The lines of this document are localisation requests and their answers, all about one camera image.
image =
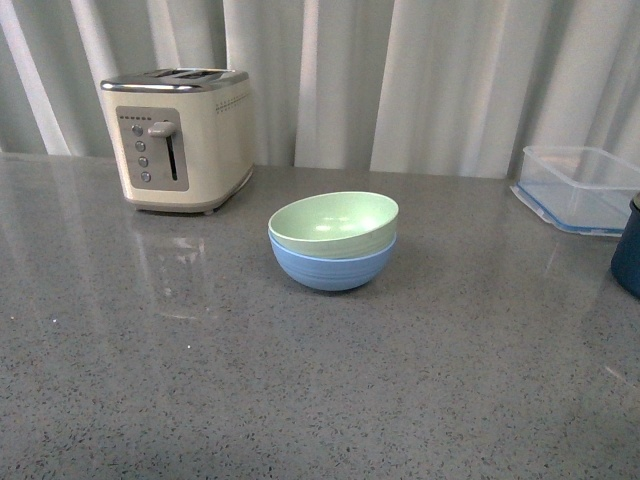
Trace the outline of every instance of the dark blue mug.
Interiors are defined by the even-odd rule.
[[[611,260],[611,273],[620,285],[640,298],[640,193],[630,207],[631,216]]]

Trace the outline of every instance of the blue bowl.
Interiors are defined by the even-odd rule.
[[[292,252],[269,233],[273,253],[282,269],[294,280],[317,290],[336,292],[364,285],[389,261],[396,236],[377,253],[357,258],[318,258]]]

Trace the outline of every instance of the green bowl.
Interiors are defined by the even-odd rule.
[[[281,208],[269,232],[292,252],[319,258],[357,258],[387,247],[396,233],[398,204],[371,192],[335,192]]]

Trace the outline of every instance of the toaster lever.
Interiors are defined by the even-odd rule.
[[[178,129],[173,122],[156,122],[149,127],[149,135],[152,137],[170,137]]]

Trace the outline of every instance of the toaster control panel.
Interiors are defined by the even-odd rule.
[[[116,108],[129,178],[134,188],[189,189],[180,114],[174,108]]]

